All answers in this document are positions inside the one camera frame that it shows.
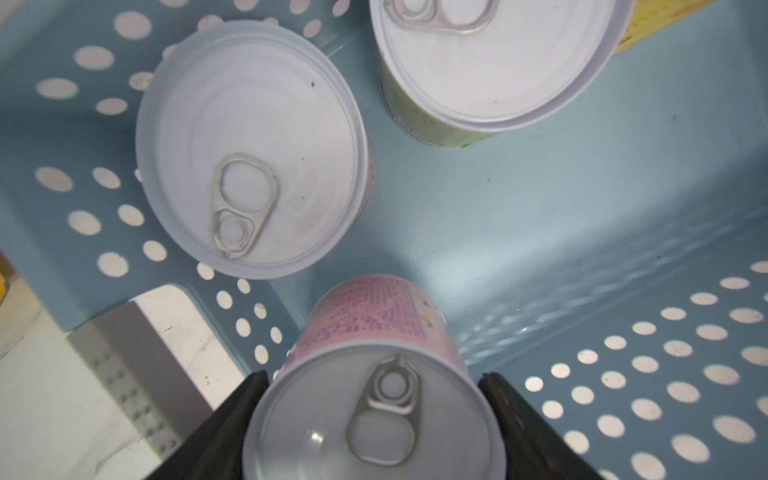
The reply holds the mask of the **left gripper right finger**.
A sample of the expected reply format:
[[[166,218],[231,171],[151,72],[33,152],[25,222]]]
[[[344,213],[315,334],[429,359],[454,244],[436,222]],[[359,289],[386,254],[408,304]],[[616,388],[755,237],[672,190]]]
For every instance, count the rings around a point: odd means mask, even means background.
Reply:
[[[499,423],[508,479],[601,479],[502,375],[484,374],[479,389]]]

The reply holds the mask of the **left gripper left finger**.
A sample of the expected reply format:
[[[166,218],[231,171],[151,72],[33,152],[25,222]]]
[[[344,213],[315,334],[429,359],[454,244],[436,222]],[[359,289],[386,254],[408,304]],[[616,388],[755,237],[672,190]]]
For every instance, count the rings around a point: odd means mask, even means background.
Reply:
[[[148,479],[243,479],[242,453],[250,418],[270,385],[250,374]]]

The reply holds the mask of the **pink label can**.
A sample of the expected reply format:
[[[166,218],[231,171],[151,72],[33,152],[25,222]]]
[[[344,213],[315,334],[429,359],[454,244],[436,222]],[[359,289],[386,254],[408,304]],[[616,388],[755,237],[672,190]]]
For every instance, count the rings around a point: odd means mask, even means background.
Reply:
[[[247,479],[502,479],[498,421],[436,303],[365,275],[314,307],[259,400]]]
[[[182,41],[143,95],[135,145],[166,232],[236,277],[314,265],[373,192],[372,146],[343,76],[308,40],[260,21]]]

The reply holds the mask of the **light blue plastic basket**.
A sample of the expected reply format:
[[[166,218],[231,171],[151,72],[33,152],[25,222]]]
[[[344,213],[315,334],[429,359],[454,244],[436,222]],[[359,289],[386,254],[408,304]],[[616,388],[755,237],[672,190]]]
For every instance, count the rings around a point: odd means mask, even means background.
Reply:
[[[319,20],[376,158],[371,206],[349,239],[294,280],[204,279],[152,215],[133,147],[132,74],[160,63],[232,2],[27,1],[1,26],[1,247],[53,317],[75,327],[154,287],[185,290],[242,367],[275,369],[310,304],[365,272],[411,278],[438,302],[470,368],[532,402],[587,460],[636,477],[767,475],[767,5],[717,1],[609,62],[548,119],[464,150],[391,120],[365,2],[302,15],[249,11],[294,31]]]

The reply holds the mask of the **green label can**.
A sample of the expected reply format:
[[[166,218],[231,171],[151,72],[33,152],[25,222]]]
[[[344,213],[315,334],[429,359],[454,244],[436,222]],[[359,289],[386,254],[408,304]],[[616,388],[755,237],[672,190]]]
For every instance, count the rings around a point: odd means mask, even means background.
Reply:
[[[382,97],[432,147],[461,149],[564,108],[607,65],[635,4],[372,1]]]

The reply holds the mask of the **yellow label can front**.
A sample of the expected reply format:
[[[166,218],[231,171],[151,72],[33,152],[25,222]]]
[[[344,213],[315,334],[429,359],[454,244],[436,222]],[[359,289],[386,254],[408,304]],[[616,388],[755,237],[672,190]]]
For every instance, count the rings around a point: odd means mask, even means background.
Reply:
[[[616,53],[627,50],[713,2],[714,0],[638,0]]]

